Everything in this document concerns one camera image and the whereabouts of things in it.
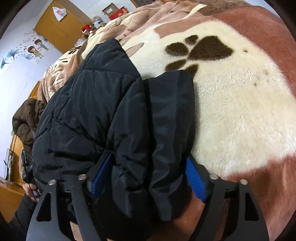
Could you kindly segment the person's left hand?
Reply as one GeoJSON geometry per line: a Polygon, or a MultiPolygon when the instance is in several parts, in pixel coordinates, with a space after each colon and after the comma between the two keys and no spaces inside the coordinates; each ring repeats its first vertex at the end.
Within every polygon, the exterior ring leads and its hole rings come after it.
{"type": "Polygon", "coordinates": [[[24,183],[22,185],[23,190],[25,191],[25,194],[34,202],[38,201],[38,198],[34,195],[34,192],[38,193],[39,195],[41,194],[40,190],[36,187],[36,185],[30,183],[24,183]]]}

